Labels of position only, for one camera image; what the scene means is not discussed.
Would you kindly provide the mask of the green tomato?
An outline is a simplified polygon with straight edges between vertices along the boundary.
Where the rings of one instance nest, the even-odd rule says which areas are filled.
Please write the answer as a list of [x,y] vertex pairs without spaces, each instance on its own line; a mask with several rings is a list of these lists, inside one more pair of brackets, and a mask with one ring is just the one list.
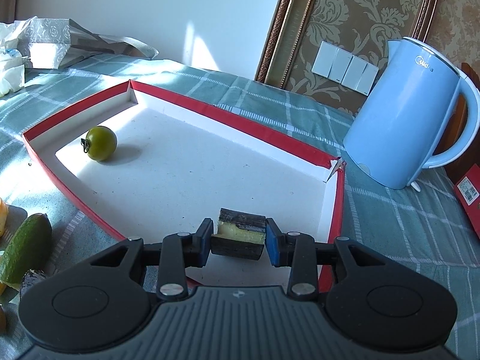
[[80,144],[85,154],[94,161],[107,160],[116,150],[117,137],[115,133],[105,126],[92,127]]

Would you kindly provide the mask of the light blue electric kettle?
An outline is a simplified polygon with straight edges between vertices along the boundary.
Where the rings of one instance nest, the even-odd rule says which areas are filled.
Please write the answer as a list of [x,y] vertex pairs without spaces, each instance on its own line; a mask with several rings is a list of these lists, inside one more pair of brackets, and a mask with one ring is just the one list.
[[[479,130],[479,90],[433,47],[411,37],[388,42],[387,66],[343,140],[350,159],[390,189],[415,186],[424,169],[459,158]],[[459,97],[467,121],[458,140],[439,144]]]

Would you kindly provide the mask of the red shallow cardboard tray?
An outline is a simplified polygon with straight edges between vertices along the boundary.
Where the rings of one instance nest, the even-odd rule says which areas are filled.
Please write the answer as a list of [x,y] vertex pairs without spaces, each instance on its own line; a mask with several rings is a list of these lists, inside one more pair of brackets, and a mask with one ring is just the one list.
[[[97,162],[80,139],[111,129],[117,147]],[[233,111],[127,81],[28,129],[30,156],[106,233],[160,242],[197,230],[221,208],[274,219],[284,232],[331,242],[342,229],[337,158]]]

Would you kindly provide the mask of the eggplant piece dark skin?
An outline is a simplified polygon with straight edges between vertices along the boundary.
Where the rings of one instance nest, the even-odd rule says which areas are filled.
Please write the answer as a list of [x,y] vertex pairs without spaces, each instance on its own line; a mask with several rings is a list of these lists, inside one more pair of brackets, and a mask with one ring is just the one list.
[[258,261],[264,250],[266,217],[220,209],[217,231],[211,236],[211,252]]

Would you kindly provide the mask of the red small box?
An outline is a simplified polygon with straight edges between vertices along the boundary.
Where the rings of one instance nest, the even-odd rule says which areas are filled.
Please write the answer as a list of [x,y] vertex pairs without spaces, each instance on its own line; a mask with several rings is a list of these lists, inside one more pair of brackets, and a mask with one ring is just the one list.
[[473,164],[456,183],[455,194],[463,206],[474,232],[480,237],[480,168]]

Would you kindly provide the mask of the checked teal bedspread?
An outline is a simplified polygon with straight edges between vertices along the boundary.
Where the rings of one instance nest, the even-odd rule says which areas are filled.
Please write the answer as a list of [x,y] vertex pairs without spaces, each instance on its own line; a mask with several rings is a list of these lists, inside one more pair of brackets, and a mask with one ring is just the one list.
[[[32,163],[22,133],[47,116],[122,81],[137,80],[210,103],[267,125],[334,156],[352,116],[309,97],[224,72],[170,60],[97,55],[64,70],[32,70],[22,90],[1,99],[1,199],[10,232],[30,214],[53,227],[50,269],[58,272],[106,249],[114,239],[79,211]],[[342,233],[438,281],[456,298],[448,348],[479,357],[479,238],[441,168],[418,178],[419,189],[387,189],[356,165],[345,167]]]

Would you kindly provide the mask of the white wall switch panel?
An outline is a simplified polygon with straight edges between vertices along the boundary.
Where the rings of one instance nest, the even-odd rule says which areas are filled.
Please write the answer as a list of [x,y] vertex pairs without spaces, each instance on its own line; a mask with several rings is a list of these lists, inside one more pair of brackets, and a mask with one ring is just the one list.
[[312,65],[314,74],[363,95],[370,93],[378,71],[377,66],[326,41],[320,44]]

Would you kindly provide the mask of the green cucumber half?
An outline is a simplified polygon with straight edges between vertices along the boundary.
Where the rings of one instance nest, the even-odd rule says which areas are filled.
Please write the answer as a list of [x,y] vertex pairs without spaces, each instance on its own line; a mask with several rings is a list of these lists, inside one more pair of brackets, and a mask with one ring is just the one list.
[[1,256],[1,283],[18,287],[24,274],[40,269],[50,257],[52,226],[48,216],[35,213],[16,230]]

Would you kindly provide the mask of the ornate wooden frame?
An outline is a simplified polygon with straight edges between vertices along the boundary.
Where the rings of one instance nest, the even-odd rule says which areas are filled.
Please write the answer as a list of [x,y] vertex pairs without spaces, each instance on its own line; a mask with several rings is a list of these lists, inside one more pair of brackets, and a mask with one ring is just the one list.
[[[410,36],[425,41],[439,0],[421,0]],[[315,0],[278,0],[255,80],[285,88]]]

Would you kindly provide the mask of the silver patterned gift bag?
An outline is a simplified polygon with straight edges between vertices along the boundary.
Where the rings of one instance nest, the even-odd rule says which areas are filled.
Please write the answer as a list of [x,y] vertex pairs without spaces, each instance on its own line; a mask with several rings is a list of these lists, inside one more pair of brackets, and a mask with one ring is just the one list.
[[72,19],[32,17],[14,24],[17,49],[30,68],[62,69],[101,54],[154,59],[159,53],[132,37],[92,33]]

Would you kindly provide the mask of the eggplant piece on table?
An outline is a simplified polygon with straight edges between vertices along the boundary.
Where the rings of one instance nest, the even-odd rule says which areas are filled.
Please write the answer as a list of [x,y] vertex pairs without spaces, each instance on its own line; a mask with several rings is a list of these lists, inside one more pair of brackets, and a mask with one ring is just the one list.
[[47,278],[47,274],[42,270],[28,270],[25,272],[20,282],[19,296],[23,297],[34,285],[41,283]]

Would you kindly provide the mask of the white crumpled tissue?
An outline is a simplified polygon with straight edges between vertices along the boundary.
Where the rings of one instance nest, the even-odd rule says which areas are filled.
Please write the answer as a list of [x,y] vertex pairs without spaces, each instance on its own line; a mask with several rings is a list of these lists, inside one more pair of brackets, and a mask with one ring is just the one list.
[[27,57],[18,50],[20,36],[30,19],[16,20],[12,24],[1,23],[1,96],[24,87],[24,64]]

